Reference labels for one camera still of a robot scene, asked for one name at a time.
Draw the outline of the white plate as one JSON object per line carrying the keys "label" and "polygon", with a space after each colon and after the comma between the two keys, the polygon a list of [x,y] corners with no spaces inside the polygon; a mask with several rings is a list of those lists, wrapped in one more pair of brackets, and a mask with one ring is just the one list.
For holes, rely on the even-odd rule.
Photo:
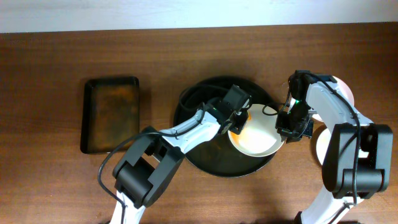
{"label": "white plate", "polygon": [[232,145],[251,157],[265,157],[277,152],[284,141],[275,128],[276,117],[263,114],[264,105],[253,104],[248,109],[248,120],[240,134],[228,131]]}
{"label": "white plate", "polygon": [[323,130],[319,137],[317,138],[315,150],[317,159],[320,165],[323,165],[323,161],[325,160],[326,152],[330,143],[331,133],[328,129]]}

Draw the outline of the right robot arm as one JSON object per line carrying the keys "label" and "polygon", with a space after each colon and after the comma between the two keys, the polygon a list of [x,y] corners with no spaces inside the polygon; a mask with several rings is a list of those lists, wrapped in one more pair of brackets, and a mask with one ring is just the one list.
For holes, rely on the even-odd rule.
{"label": "right robot arm", "polygon": [[286,143],[300,141],[310,127],[310,111],[331,133],[322,164],[323,187],[295,223],[338,223],[365,199],[389,185],[392,129],[363,116],[340,91],[331,75],[297,70],[288,79],[296,102],[277,114],[275,128]]}

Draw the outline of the white plate bottom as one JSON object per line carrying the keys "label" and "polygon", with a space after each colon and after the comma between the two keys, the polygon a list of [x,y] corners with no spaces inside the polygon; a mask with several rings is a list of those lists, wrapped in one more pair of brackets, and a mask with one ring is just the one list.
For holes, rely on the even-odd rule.
{"label": "white plate bottom", "polygon": [[323,130],[319,137],[317,138],[315,150],[317,159],[320,165],[323,165],[323,161],[325,160],[326,152],[330,143],[331,133],[328,129]]}

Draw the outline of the green and orange sponge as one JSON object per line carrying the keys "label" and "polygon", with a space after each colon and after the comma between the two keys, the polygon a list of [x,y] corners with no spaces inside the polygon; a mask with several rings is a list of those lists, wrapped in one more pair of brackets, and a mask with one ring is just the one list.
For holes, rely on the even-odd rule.
{"label": "green and orange sponge", "polygon": [[233,127],[228,131],[230,141],[233,144],[238,143],[239,135],[242,133],[246,123],[251,120],[250,111],[243,111],[241,114],[235,116]]}

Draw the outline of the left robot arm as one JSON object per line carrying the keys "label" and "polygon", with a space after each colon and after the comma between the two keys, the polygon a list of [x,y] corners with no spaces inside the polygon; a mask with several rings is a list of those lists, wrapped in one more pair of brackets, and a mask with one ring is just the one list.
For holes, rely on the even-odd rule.
{"label": "left robot arm", "polygon": [[239,134],[251,96],[232,85],[222,97],[203,103],[181,124],[161,131],[148,127],[113,169],[116,206],[111,223],[139,223],[146,208],[164,193],[185,155],[198,145],[228,131]]}

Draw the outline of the grey-white plate with sauce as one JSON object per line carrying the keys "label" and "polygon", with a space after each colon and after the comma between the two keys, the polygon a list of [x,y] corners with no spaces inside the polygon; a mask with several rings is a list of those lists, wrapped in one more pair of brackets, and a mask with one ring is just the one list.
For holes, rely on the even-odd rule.
{"label": "grey-white plate with sauce", "polygon": [[349,86],[338,77],[334,76],[333,78],[336,80],[341,94],[348,100],[349,103],[351,103],[354,106],[354,95]]}

